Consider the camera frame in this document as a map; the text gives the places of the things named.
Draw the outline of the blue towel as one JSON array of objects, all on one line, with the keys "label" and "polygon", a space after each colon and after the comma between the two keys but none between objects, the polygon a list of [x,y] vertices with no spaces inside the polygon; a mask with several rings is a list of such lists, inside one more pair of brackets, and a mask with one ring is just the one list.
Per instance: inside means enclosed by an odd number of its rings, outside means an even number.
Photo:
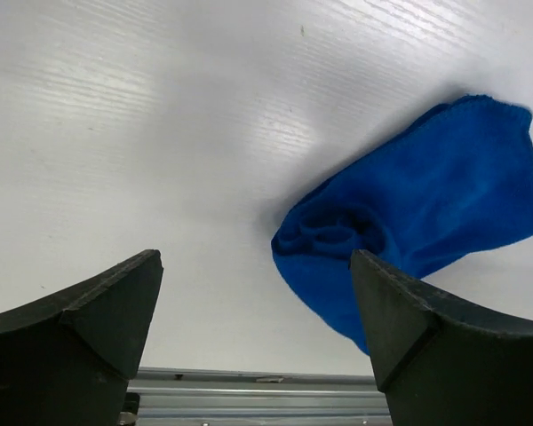
[{"label": "blue towel", "polygon": [[290,209],[271,241],[277,270],[366,351],[351,255],[365,249],[424,278],[533,236],[531,122],[527,108],[486,95],[434,106]]}]

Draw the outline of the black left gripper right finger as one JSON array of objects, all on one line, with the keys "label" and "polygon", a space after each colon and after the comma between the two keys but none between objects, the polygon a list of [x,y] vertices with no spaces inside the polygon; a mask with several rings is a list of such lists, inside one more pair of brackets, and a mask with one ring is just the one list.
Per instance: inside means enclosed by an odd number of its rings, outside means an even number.
[{"label": "black left gripper right finger", "polygon": [[395,425],[533,425],[533,320],[350,261],[377,388]]}]

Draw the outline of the aluminium rail frame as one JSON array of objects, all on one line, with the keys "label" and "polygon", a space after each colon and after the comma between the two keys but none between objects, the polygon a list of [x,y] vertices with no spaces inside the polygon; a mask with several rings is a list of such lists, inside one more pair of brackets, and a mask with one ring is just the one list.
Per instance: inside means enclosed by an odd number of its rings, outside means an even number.
[{"label": "aluminium rail frame", "polygon": [[128,385],[138,425],[389,425],[385,396],[356,375],[142,368]]}]

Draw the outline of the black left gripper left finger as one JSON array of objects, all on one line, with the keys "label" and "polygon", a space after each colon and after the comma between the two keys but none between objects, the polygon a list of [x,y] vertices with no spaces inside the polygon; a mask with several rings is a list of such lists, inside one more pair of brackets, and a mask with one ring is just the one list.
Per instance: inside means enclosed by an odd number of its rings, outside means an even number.
[{"label": "black left gripper left finger", "polygon": [[0,313],[0,425],[115,425],[163,278],[147,249]]}]

